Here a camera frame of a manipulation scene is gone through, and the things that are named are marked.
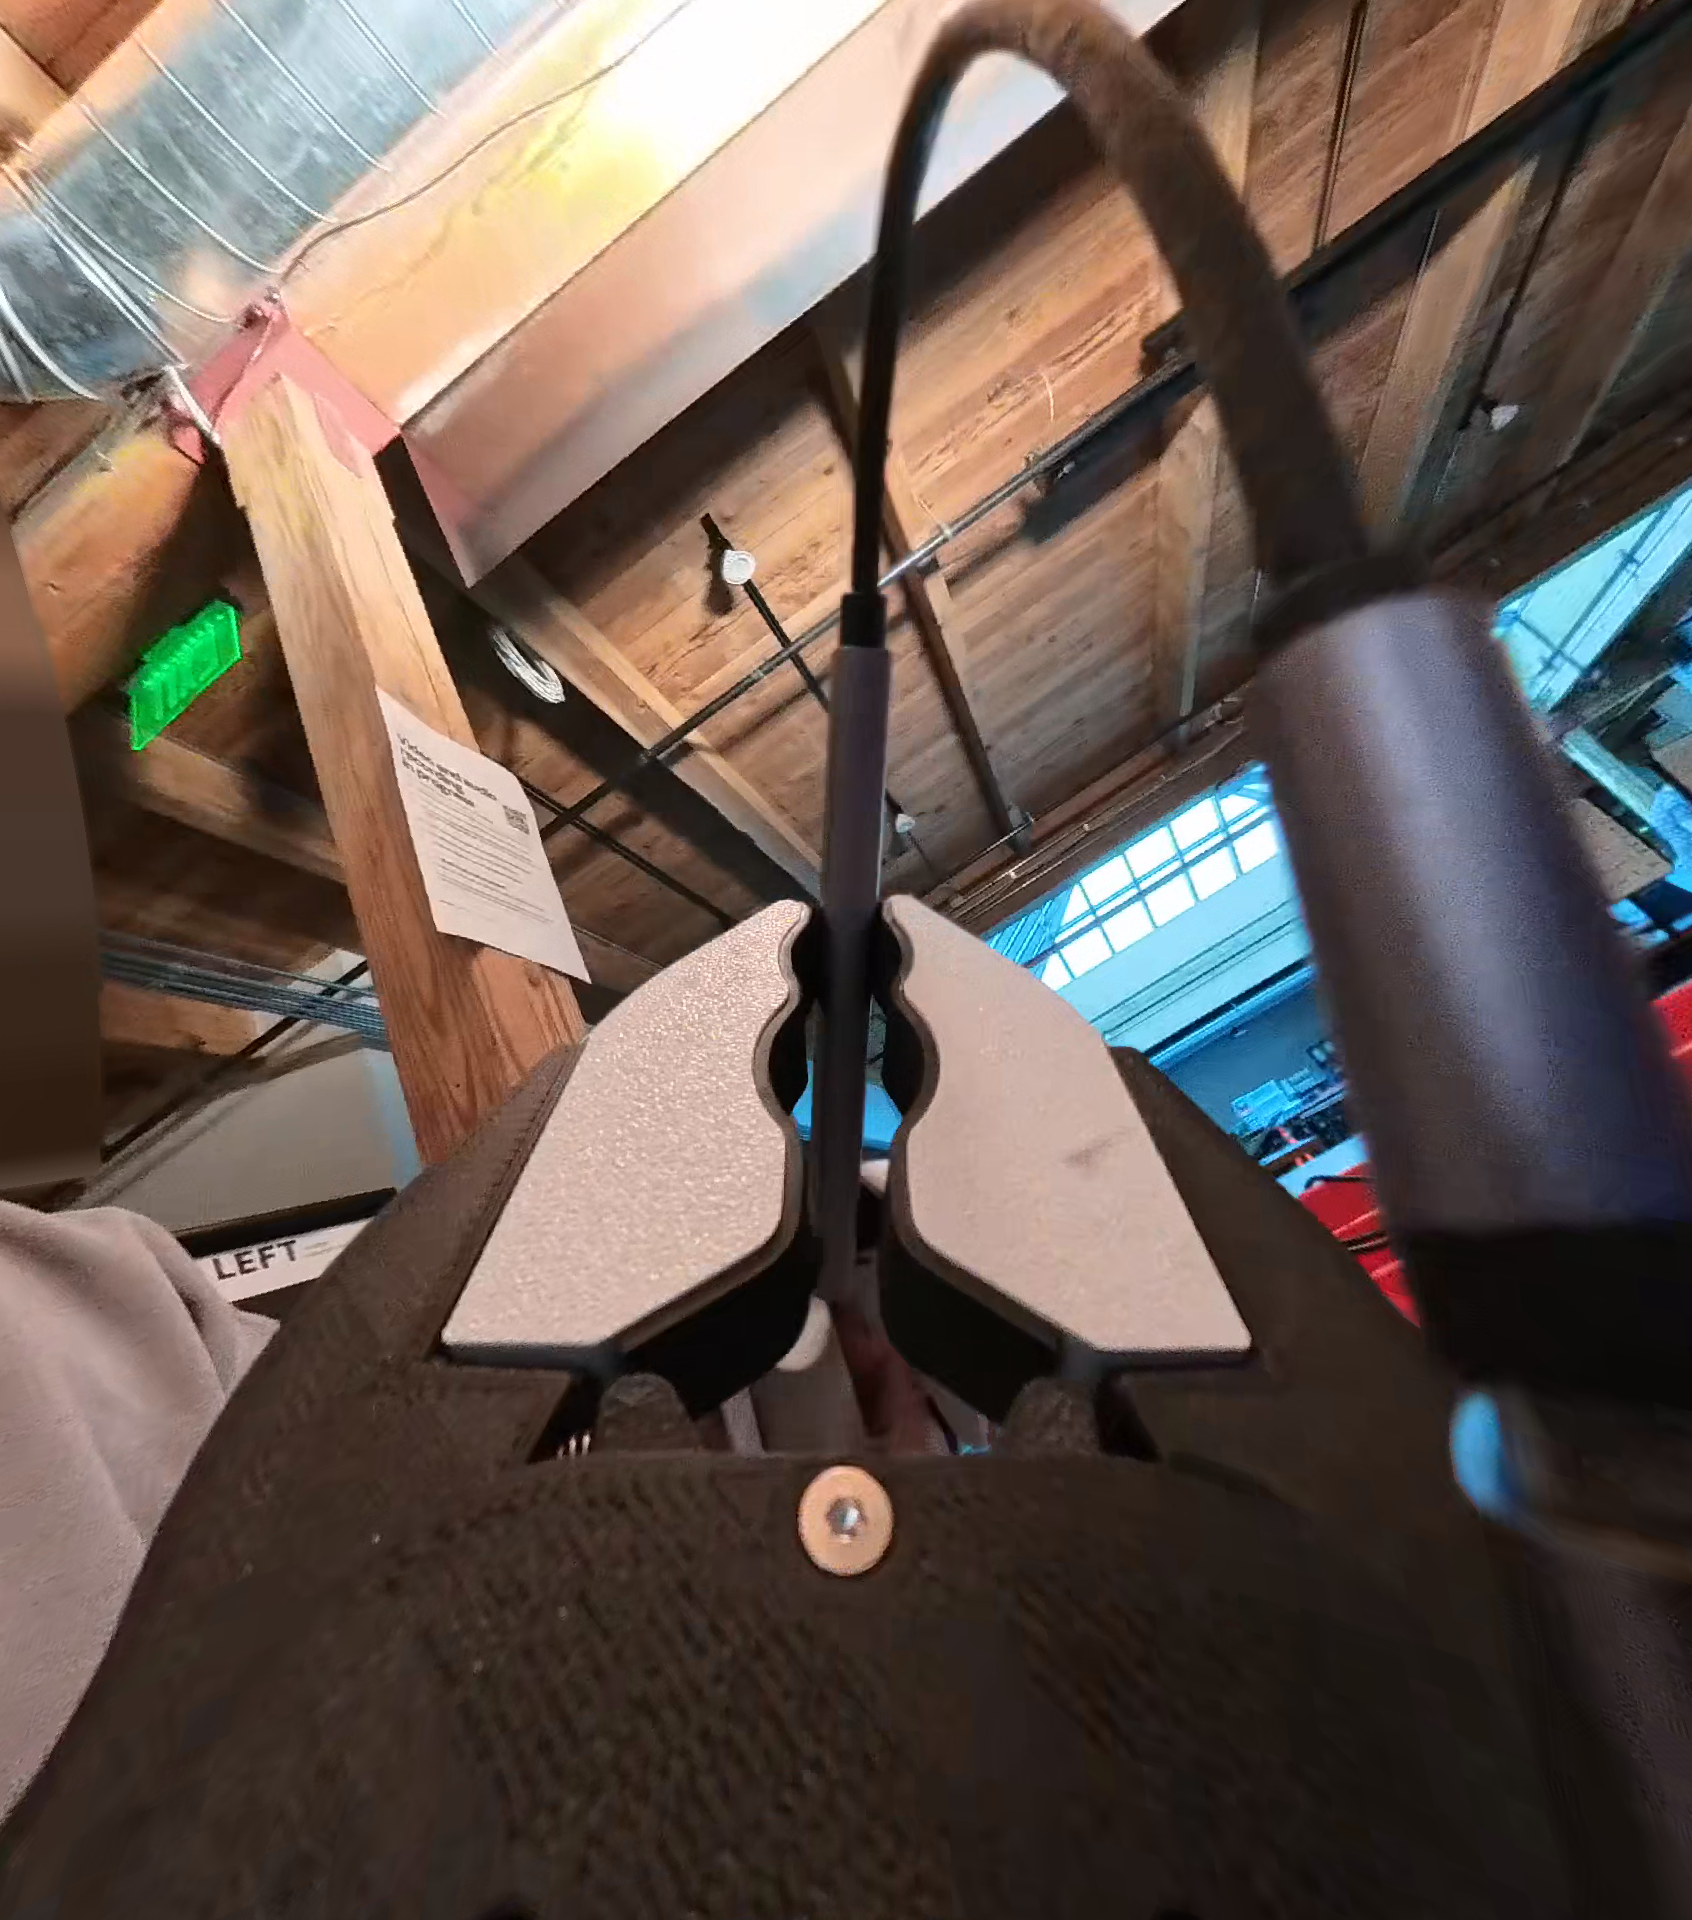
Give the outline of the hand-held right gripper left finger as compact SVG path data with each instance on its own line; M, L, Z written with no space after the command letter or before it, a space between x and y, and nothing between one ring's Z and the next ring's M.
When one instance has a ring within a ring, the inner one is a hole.
M771 903L627 996L581 1045L440 1332L444 1357L707 1412L793 1344L814 1289L804 903Z

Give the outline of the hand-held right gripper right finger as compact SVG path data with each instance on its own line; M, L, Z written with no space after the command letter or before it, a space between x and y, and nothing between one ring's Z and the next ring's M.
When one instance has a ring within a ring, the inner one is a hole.
M1114 1052L921 901L878 921L900 1123L878 1257L906 1362L987 1421L1032 1381L1242 1364L1252 1332Z

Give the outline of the white paper notice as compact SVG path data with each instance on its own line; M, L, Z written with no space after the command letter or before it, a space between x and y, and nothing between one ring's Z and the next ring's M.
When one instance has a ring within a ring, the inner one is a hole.
M383 691L378 715L434 928L588 982L519 781Z

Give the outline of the person's grey clothing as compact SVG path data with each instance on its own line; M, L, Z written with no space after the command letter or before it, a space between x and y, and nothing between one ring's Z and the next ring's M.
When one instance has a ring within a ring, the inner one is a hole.
M276 1330L135 1213L0 1200L0 1826Z

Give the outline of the green exit sign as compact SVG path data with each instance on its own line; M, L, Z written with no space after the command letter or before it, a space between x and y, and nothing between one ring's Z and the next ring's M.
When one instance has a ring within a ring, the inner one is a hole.
M241 612L223 597L168 628L123 685L129 752L144 752L241 660Z

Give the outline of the wooden post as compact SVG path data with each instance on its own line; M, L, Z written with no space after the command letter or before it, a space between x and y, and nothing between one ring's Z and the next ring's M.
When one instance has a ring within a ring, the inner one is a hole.
M432 1166L586 1025L564 977L434 921L379 698L465 750L474 732L371 455L323 397L284 375L220 428L220 446L411 1136Z

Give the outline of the metal air duct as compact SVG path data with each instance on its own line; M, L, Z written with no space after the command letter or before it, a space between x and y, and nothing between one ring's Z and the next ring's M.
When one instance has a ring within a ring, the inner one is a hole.
M481 578L857 276L956 4L157 4L0 164L0 398L264 298Z

